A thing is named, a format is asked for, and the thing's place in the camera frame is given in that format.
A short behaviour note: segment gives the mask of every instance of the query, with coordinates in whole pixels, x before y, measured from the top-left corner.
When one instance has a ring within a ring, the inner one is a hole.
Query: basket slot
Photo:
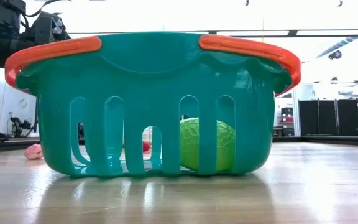
[[[180,113],[189,118],[198,118],[198,100],[194,96],[185,96],[180,101]]]
[[[98,175],[111,175],[108,165],[105,136],[105,104],[101,100],[86,100],[85,147],[91,158],[92,170]]]
[[[121,174],[120,156],[124,127],[124,102],[120,97],[112,97],[106,102],[106,152],[114,174]]]
[[[152,143],[152,136],[153,136],[152,130],[153,130],[153,126],[146,127],[143,130],[143,133],[142,133],[143,142],[146,142],[149,144]],[[153,151],[153,149],[151,149],[151,148],[148,151],[144,151],[143,161],[145,162],[145,170],[151,169],[151,167],[149,165],[150,164],[149,161],[151,159],[152,151]]]
[[[198,173],[212,175],[216,170],[216,100],[213,98],[200,100],[199,119]]]
[[[74,158],[81,164],[88,166],[90,161],[85,157],[88,157],[88,152],[81,153],[80,145],[78,144],[78,125],[80,122],[83,122],[85,115],[83,114],[85,109],[85,100],[84,98],[77,98],[71,103],[71,126],[70,126],[70,139],[71,139],[71,150],[74,155]]]

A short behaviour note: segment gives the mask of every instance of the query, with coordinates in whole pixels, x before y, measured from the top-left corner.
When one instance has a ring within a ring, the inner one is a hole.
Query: pink object
[[[34,144],[24,151],[24,156],[28,159],[41,159],[43,158],[42,149],[40,144]]]

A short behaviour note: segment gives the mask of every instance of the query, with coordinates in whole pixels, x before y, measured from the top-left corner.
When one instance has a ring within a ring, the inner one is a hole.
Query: cable
[[[24,13],[22,14],[22,16],[24,18],[25,23],[20,21],[20,24],[22,24],[22,26],[24,26],[26,30],[30,29],[29,20],[26,18]]]
[[[7,133],[7,135],[9,136],[9,137],[12,137],[12,133],[11,134],[9,134],[9,121],[10,121],[10,119],[8,120],[8,121],[6,121],[6,133]]]
[[[6,85],[7,83],[4,82],[4,91],[3,91],[3,95],[2,95],[2,102],[1,102],[1,109],[0,109],[0,118],[2,118],[2,112],[3,112],[3,109],[4,109],[4,101],[5,101],[5,91],[6,91]]]
[[[28,16],[28,17],[37,16],[38,14],[41,13],[42,8],[44,8],[45,6],[47,6],[47,5],[51,4],[51,3],[57,2],[57,1],[70,1],[70,2],[72,2],[71,0],[49,0],[49,1],[45,2],[37,12],[35,12],[34,14],[31,14],[31,15],[26,14],[26,16]]]

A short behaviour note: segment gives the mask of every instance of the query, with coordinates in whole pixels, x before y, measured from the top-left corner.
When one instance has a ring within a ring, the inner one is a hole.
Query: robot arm
[[[61,1],[49,0],[44,5]],[[41,9],[33,15],[25,13],[26,4],[23,0],[0,0],[0,68],[4,68],[9,56],[20,50],[36,45],[47,44],[59,40],[70,39],[62,19],[56,14],[49,14]],[[23,15],[26,23],[20,21]],[[38,16],[29,27],[27,17]],[[19,33],[20,24],[26,27]]]

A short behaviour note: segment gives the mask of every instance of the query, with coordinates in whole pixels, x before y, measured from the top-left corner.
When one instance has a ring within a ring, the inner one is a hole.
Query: wooden floor
[[[243,177],[71,180],[0,152],[0,223],[358,223],[358,146],[274,144]]]

